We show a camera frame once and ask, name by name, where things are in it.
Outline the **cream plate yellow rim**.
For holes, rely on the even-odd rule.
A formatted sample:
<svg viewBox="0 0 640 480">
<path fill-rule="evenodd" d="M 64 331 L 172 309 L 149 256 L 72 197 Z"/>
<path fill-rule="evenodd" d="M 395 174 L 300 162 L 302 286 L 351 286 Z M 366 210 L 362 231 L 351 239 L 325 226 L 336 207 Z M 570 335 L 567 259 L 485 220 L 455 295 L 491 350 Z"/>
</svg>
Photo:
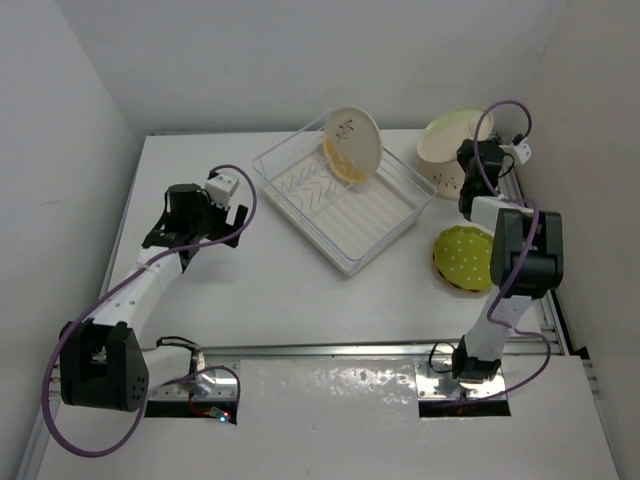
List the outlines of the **cream plate yellow rim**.
<svg viewBox="0 0 640 480">
<path fill-rule="evenodd" d="M 330 169 L 339 179 L 350 184 L 365 183 L 381 163 L 383 147 L 379 128 L 360 108 L 338 108 L 326 120 L 323 151 Z"/>
</svg>

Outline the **cream plate pink rim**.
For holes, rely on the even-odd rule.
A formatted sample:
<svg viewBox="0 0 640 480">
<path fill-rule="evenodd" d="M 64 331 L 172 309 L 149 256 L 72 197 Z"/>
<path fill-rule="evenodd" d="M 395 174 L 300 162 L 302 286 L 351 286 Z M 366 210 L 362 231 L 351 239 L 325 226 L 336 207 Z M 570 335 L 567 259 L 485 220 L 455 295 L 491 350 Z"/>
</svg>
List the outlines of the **cream plate pink rim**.
<svg viewBox="0 0 640 480">
<path fill-rule="evenodd" d="M 439 163 L 421 160 L 419 171 L 436 187 L 438 196 L 455 201 L 459 199 L 465 173 L 456 160 Z"/>
</svg>

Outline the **orange dotted plate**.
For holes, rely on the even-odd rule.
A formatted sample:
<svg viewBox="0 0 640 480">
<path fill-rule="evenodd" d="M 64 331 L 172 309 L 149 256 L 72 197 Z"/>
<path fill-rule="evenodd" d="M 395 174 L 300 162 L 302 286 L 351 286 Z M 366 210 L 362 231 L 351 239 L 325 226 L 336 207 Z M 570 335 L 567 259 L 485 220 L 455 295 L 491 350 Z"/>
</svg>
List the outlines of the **orange dotted plate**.
<svg viewBox="0 0 640 480">
<path fill-rule="evenodd" d="M 441 270 L 438 268 L 437 263 L 436 263 L 436 256 L 435 256 L 435 252 L 432 251 L 431 253 L 431 265 L 432 265 L 432 269 L 434 271 L 434 274 L 436 275 L 436 277 L 440 280 L 440 282 L 443 285 L 446 285 L 449 289 L 455 290 L 455 291 L 463 291 L 463 289 L 461 287 L 459 287 L 458 285 L 451 283 L 441 272 Z"/>
</svg>

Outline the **green dotted plate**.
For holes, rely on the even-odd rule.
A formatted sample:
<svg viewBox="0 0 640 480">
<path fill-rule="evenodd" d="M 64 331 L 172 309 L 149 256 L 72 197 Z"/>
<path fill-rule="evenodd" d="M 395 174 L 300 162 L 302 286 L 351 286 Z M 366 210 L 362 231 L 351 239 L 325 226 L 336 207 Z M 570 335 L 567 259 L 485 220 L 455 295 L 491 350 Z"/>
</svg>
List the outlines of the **green dotted plate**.
<svg viewBox="0 0 640 480">
<path fill-rule="evenodd" d="M 442 231 L 433 244 L 436 263 L 451 282 L 471 293 L 492 288 L 490 261 L 493 236 L 472 226 Z"/>
</svg>

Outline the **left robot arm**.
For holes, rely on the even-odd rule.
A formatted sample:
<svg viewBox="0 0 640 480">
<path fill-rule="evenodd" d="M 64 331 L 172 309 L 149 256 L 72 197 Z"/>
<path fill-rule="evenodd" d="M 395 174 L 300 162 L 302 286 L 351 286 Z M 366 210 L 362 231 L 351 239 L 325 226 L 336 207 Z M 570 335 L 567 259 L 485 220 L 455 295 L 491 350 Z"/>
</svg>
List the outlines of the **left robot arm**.
<svg viewBox="0 0 640 480">
<path fill-rule="evenodd" d="M 164 210 L 145 236 L 132 281 L 110 294 L 72 331 L 59 357 L 65 404 L 133 412 L 153 388 L 192 370 L 193 348 L 161 342 L 145 350 L 139 338 L 169 285 L 182 275 L 199 243 L 236 247 L 248 209 L 230 209 L 239 179 L 218 174 L 203 185 L 170 186 Z"/>
</svg>

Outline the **cream plate green rim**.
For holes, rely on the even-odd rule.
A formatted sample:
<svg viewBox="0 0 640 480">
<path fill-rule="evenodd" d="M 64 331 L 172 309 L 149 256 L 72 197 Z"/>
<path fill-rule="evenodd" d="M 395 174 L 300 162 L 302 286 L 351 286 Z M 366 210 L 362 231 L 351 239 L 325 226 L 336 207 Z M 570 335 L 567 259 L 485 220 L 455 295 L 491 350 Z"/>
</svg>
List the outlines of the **cream plate green rim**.
<svg viewBox="0 0 640 480">
<path fill-rule="evenodd" d="M 425 128 L 417 144 L 421 160 L 440 164 L 456 159 L 465 140 L 472 140 L 484 107 L 467 106 L 448 111 Z"/>
</svg>

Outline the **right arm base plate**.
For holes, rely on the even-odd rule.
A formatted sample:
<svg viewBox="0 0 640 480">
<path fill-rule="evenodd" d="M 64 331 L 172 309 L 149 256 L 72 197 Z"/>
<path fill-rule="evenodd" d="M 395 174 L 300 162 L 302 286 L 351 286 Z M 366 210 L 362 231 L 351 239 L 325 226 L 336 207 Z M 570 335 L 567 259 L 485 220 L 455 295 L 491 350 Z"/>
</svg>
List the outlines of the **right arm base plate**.
<svg viewBox="0 0 640 480">
<path fill-rule="evenodd" d="M 499 370 L 493 380 L 466 382 L 453 378 L 452 354 L 455 346 L 448 342 L 433 345 L 428 354 L 415 360 L 415 384 L 418 400 L 428 403 L 474 401 L 492 396 L 505 398 L 505 381 Z"/>
</svg>

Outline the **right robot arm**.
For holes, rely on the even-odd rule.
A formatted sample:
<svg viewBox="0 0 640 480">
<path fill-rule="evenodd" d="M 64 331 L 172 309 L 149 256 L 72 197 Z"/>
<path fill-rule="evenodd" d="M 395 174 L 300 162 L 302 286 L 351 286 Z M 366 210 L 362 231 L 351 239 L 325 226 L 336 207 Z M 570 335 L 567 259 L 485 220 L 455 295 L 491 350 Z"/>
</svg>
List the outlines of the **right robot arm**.
<svg viewBox="0 0 640 480">
<path fill-rule="evenodd" d="M 459 212 L 466 220 L 493 229 L 492 289 L 479 318 L 452 354 L 452 376 L 467 383 L 495 377 L 512 334 L 536 335 L 517 325 L 536 300 L 560 285 L 564 274 L 562 217 L 498 192 L 506 156 L 519 159 L 494 140 L 466 139 L 456 152 L 464 171 Z"/>
</svg>

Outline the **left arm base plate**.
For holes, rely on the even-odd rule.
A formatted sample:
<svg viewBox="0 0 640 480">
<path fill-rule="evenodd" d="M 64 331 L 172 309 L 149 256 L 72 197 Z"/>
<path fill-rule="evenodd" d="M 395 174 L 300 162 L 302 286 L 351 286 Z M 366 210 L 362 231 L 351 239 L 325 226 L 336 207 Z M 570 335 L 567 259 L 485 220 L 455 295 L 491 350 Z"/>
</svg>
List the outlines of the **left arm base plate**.
<svg viewBox="0 0 640 480">
<path fill-rule="evenodd" d="M 162 401 L 186 400 L 190 394 L 199 401 L 239 400 L 239 363 L 207 365 L 203 373 L 193 375 L 191 379 L 166 382 L 153 387 L 150 393 L 153 400 Z"/>
</svg>

